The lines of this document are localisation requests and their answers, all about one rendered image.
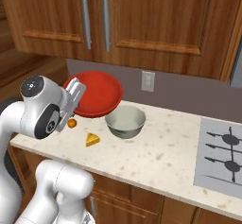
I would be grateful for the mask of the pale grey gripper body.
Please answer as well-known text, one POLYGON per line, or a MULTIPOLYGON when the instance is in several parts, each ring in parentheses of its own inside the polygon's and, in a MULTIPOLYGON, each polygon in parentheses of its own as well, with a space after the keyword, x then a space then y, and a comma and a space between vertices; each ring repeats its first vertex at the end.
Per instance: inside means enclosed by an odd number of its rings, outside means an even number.
POLYGON ((85 91, 86 86, 82 84, 78 78, 73 78, 68 83, 67 87, 62 90, 60 115, 72 115, 85 91))

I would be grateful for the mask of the grey-white bowl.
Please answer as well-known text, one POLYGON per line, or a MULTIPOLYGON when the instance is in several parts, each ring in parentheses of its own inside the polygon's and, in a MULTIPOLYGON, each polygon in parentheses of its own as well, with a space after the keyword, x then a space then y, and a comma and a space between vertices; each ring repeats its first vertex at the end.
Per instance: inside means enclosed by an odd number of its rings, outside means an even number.
POLYGON ((105 116, 110 132, 121 139, 130 139, 139 134, 146 123, 146 114, 134 106, 118 106, 105 116))

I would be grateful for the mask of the grey hob with black grates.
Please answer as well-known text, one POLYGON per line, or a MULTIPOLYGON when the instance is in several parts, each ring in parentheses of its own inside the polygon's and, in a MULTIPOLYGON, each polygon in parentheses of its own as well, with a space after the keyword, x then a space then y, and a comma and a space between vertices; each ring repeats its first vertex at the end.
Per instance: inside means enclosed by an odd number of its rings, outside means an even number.
POLYGON ((194 184, 242 199, 242 124, 201 118, 194 184))

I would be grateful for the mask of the white wall socket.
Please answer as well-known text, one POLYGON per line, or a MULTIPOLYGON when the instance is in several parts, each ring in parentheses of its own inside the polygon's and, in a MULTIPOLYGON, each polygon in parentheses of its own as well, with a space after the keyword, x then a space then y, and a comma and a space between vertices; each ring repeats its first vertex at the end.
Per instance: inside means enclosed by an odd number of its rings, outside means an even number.
POLYGON ((143 71, 141 90, 147 91, 147 92, 153 92, 154 84, 155 84, 155 74, 152 72, 143 71))

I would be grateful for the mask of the wooden wall cupboard door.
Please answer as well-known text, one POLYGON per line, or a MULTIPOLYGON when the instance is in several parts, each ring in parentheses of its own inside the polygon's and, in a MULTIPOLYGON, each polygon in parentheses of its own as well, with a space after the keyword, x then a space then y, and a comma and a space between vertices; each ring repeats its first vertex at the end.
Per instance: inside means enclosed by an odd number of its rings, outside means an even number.
POLYGON ((242 0, 109 0, 108 63, 219 79, 242 0))
POLYGON ((88 0, 91 50, 84 36, 81 0, 3 0, 18 50, 44 56, 95 60, 95 1, 88 0))

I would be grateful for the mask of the yellow cheese wedge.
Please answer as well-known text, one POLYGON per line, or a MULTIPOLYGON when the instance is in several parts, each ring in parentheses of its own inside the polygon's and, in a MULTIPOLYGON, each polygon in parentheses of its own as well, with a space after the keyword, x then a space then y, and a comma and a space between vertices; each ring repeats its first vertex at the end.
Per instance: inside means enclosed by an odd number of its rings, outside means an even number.
POLYGON ((85 146, 92 146, 100 142, 100 138, 91 132, 87 133, 85 146))

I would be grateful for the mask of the grey appliance panel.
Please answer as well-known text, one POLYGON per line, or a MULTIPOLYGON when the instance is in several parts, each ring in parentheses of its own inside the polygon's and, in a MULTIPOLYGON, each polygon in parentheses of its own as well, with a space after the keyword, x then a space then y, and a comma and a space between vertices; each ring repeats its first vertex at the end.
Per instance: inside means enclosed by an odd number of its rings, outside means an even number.
POLYGON ((242 88, 242 40, 235 56, 233 70, 230 76, 230 85, 234 88, 242 88))

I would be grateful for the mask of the wooden base cupboard door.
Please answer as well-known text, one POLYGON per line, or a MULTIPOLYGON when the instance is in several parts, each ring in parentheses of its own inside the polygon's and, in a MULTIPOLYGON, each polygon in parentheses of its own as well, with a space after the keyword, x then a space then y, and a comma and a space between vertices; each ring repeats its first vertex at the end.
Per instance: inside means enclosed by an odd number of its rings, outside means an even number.
POLYGON ((242 221, 198 208, 193 224, 242 224, 242 221))
POLYGON ((196 207, 172 198, 165 198, 161 224, 192 224, 196 207))
MULTIPOLYGON (((119 198, 93 191, 96 224, 160 224, 164 199, 148 191, 134 191, 130 198, 119 198)), ((90 198, 85 199, 91 213, 90 198)))

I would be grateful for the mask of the red bowl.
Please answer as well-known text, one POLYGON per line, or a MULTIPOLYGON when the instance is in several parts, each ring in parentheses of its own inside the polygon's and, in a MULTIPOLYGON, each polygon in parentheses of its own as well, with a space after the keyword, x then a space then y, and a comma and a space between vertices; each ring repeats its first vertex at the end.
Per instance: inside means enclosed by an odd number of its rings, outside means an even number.
POLYGON ((69 77, 62 85, 77 78, 86 86, 86 90, 75 108, 74 113, 86 117, 97 118, 112 112, 123 98, 123 87, 114 76, 102 71, 85 71, 69 77))

